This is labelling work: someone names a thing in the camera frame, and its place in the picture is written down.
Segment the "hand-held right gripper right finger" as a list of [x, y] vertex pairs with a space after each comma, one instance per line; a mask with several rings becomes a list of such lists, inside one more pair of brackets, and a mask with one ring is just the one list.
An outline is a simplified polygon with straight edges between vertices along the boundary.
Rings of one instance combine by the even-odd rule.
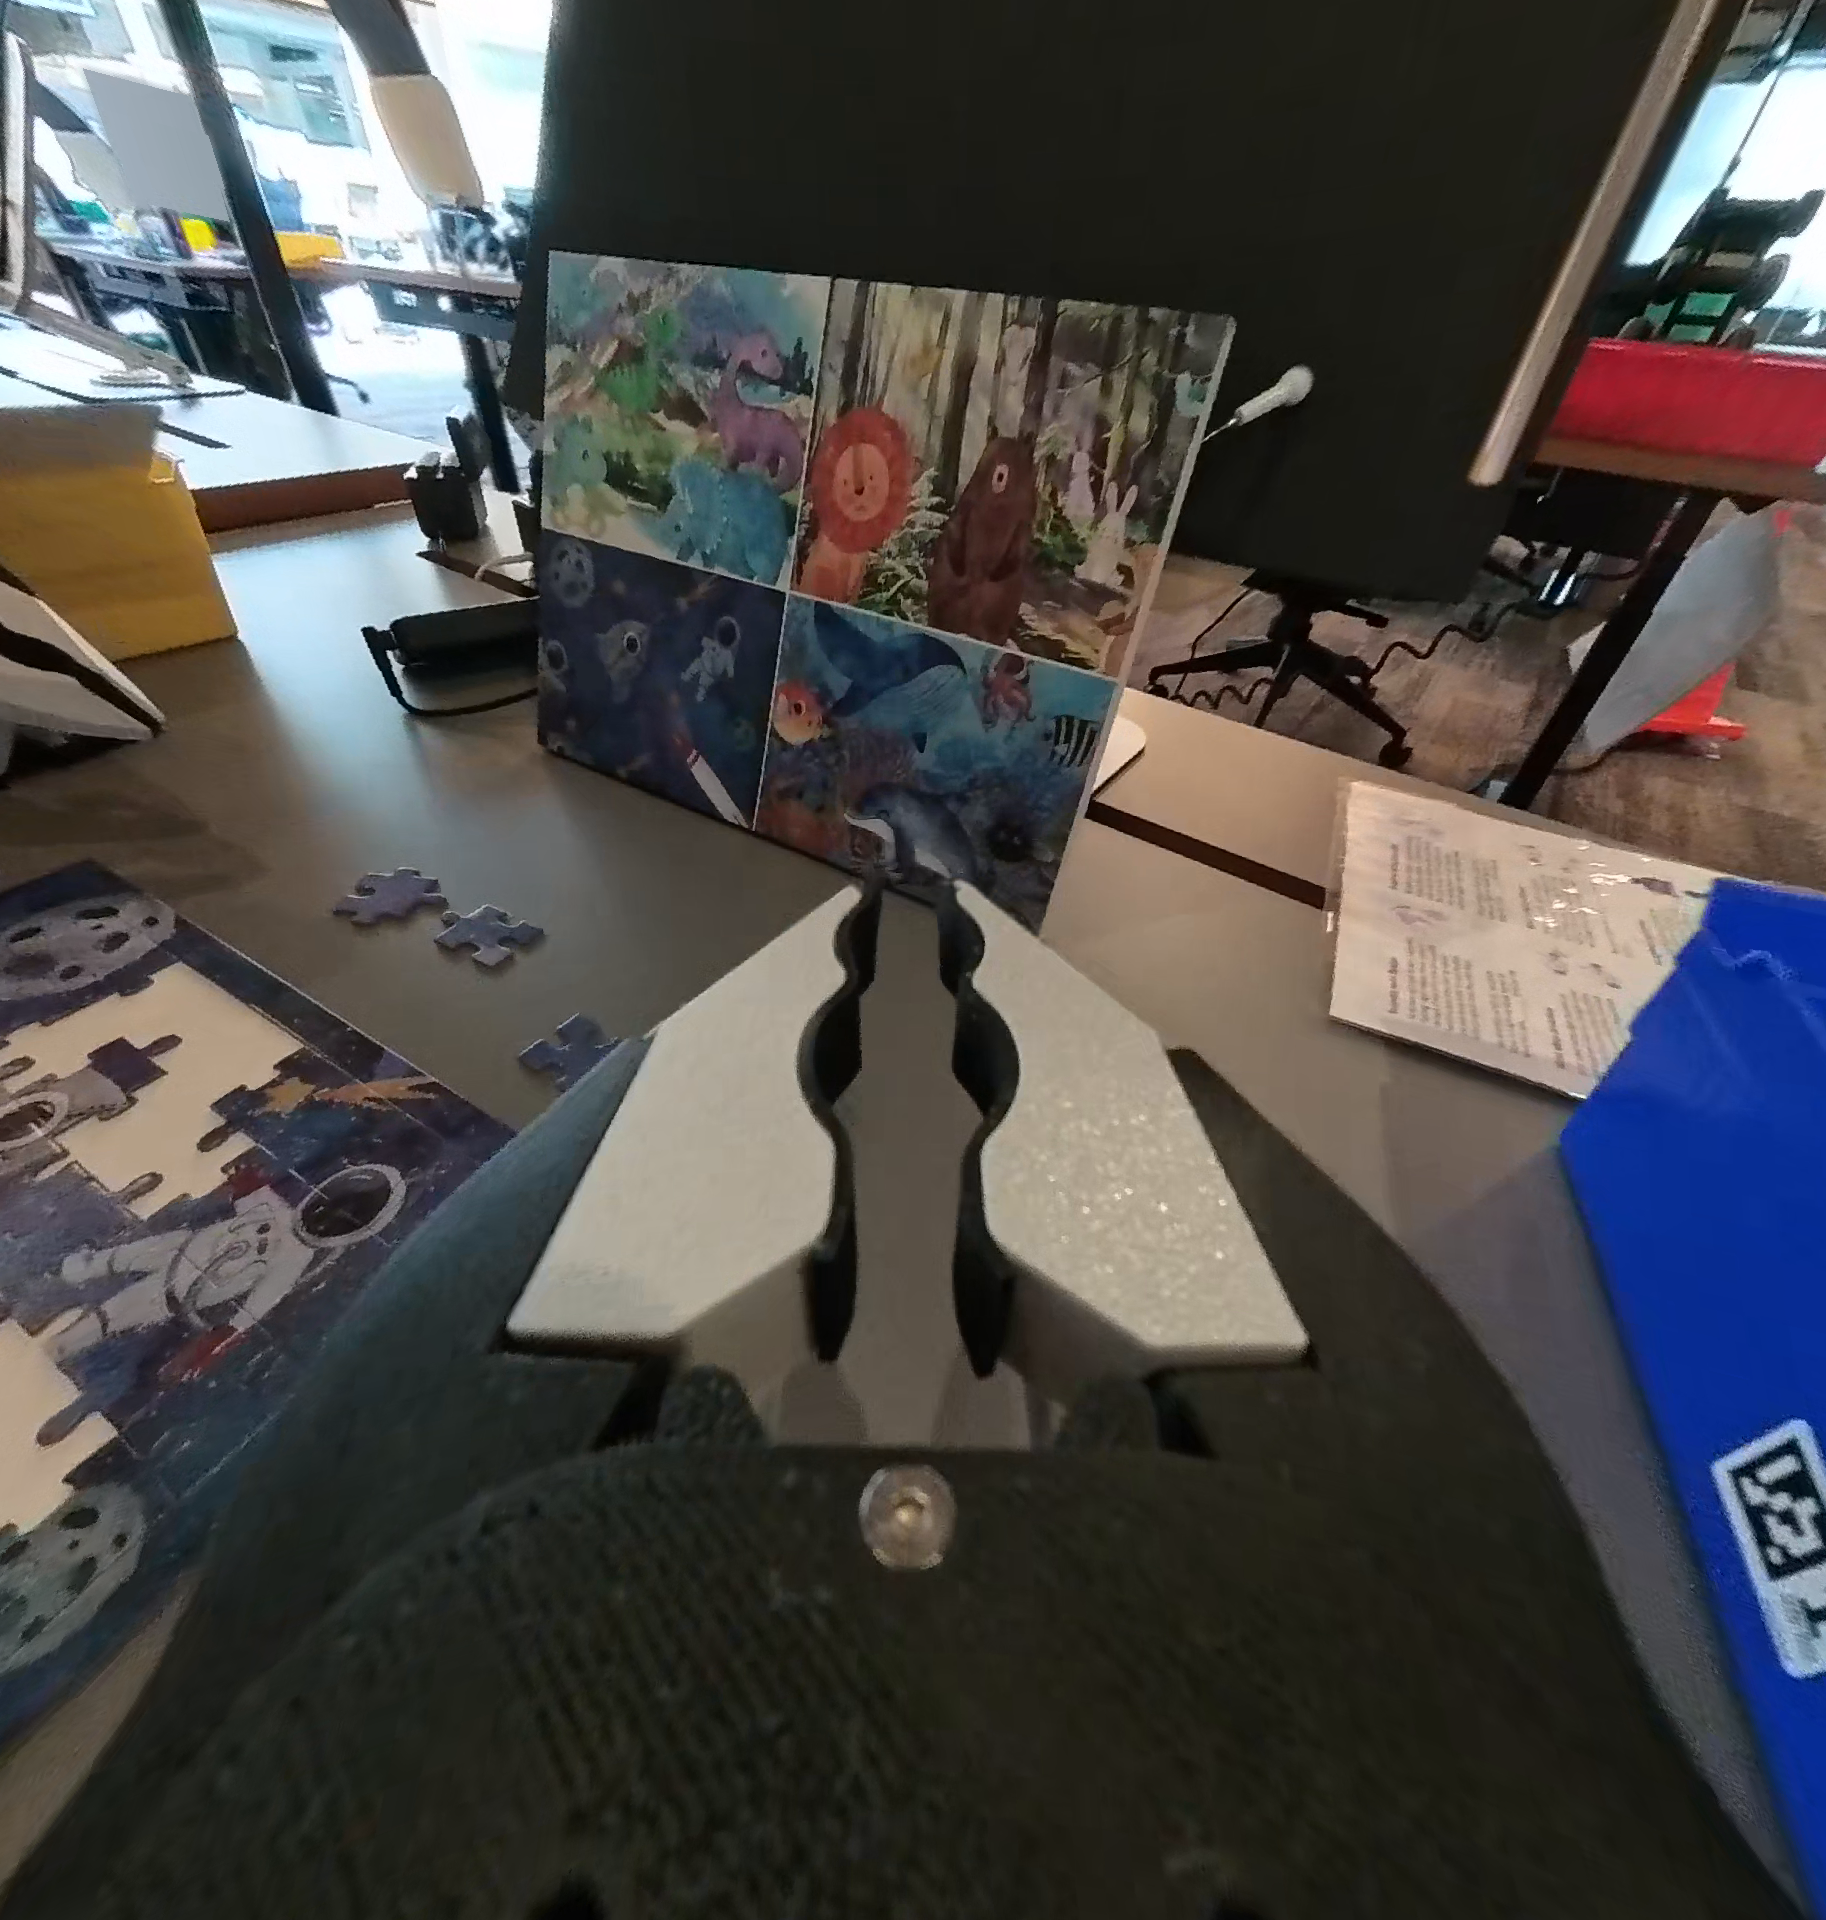
[[976, 1104], [953, 1259], [972, 1371], [1303, 1361], [1309, 1331], [1160, 1030], [965, 879], [937, 931]]

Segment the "space jigsaw puzzle board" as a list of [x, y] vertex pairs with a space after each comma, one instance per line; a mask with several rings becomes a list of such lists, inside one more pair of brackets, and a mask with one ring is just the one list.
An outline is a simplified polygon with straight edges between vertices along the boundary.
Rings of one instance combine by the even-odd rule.
[[0, 890], [0, 1071], [165, 1076], [0, 1200], [0, 1754], [201, 1563], [396, 1246], [511, 1130], [130, 879]]

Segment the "spaceship porthole puzzle piece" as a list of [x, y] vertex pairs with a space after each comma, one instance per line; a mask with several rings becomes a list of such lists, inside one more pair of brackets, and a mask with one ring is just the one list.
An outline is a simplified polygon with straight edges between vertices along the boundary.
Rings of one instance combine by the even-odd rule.
[[81, 1117], [71, 1080], [44, 1077], [32, 1088], [10, 1091], [0, 1099], [0, 1169], [40, 1161]]

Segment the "yellow box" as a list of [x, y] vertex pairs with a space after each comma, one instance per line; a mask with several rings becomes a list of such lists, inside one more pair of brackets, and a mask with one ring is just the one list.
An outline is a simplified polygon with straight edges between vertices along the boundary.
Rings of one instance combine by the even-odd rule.
[[114, 662], [239, 637], [182, 464], [154, 450], [0, 438], [0, 569]]

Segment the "brown neighbouring desk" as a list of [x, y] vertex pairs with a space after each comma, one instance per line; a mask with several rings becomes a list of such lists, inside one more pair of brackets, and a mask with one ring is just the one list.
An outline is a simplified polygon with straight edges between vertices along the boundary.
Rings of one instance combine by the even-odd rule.
[[160, 401], [158, 453], [177, 461], [207, 534], [406, 504], [433, 444], [254, 392]]

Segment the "black power adapter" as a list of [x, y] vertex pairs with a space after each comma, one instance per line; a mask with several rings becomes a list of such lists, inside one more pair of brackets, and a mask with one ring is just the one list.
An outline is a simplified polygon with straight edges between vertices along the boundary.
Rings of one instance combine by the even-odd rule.
[[[388, 695], [414, 721], [492, 714], [538, 696], [542, 611], [532, 596], [396, 616], [384, 625], [363, 625], [362, 642]], [[422, 707], [406, 689], [406, 678], [467, 676], [492, 668], [523, 668], [527, 681], [495, 701], [446, 707]]]

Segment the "white instruction sheet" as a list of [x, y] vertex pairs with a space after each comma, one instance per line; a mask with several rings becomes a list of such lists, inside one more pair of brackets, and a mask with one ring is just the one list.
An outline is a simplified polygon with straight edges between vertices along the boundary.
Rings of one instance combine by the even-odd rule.
[[1362, 779], [1337, 829], [1330, 1020], [1567, 1099], [1616, 1062], [1718, 887]]

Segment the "small black device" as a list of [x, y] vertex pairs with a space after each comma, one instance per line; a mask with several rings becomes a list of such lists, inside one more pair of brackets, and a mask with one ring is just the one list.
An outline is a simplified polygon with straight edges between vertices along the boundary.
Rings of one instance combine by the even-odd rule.
[[433, 547], [480, 547], [492, 534], [482, 469], [464, 454], [425, 453], [402, 466], [399, 485]]

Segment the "black background desk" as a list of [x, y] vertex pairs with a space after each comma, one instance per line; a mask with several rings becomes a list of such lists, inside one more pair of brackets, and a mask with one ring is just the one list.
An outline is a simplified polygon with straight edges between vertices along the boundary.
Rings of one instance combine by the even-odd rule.
[[[227, 388], [300, 399], [238, 250], [165, 261], [114, 241], [50, 240], [50, 255], [95, 323], [164, 343]], [[451, 419], [476, 419], [498, 489], [523, 494], [532, 454], [501, 401], [519, 280], [350, 256], [303, 261], [288, 272], [340, 419], [442, 450], [451, 450]]]

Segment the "blue plastic bin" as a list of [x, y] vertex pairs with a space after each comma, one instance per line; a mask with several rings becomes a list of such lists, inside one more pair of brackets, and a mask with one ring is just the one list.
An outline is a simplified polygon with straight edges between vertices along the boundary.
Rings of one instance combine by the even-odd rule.
[[1560, 1157], [1826, 1918], [1826, 897], [1718, 879]]

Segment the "tan chair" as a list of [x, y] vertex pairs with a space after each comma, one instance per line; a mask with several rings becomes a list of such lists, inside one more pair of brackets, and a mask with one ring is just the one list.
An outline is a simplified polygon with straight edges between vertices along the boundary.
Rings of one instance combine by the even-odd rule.
[[374, 73], [374, 105], [399, 172], [428, 209], [487, 209], [461, 114], [437, 73]]

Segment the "illustrated puzzle box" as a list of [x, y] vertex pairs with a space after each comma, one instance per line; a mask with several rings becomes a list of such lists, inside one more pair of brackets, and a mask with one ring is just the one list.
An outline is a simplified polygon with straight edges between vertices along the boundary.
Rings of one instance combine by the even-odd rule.
[[1043, 928], [1236, 318], [550, 255], [538, 746]]

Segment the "orange cone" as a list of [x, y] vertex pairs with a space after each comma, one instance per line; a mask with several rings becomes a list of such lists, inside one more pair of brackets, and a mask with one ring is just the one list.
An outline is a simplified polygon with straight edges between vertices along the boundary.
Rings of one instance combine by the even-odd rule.
[[1730, 662], [1660, 714], [1650, 718], [1640, 736], [1693, 751], [1721, 751], [1745, 741], [1749, 733], [1746, 724], [1723, 711], [1731, 678], [1734, 665]]

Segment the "brown side desk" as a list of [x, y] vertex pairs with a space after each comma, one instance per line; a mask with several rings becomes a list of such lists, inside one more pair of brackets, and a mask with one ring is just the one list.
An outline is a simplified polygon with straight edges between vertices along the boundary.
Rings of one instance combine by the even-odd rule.
[[1525, 758], [1511, 776], [1491, 773], [1476, 795], [1511, 808], [1532, 808], [1547, 783], [1559, 773], [1573, 751], [1584, 721], [1609, 696], [1622, 665], [1635, 655], [1646, 624], [1660, 606], [1668, 587], [1702, 538], [1721, 503], [1734, 503], [1752, 513], [1773, 504], [1826, 509], [1826, 461], [1796, 466], [1757, 461], [1727, 453], [1668, 453], [1656, 447], [1590, 444], [1584, 438], [1550, 433], [1533, 466], [1603, 472], [1640, 481], [1668, 494], [1668, 513], [1656, 528], [1625, 596], [1606, 621], [1600, 642], [1573, 673], [1567, 695], [1554, 702]]

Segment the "red plastic bin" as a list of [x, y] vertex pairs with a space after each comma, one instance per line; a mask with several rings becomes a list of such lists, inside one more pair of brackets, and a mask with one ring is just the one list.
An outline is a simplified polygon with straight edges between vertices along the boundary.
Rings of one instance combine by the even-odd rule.
[[1594, 340], [1550, 433], [1819, 466], [1826, 458], [1826, 355]]

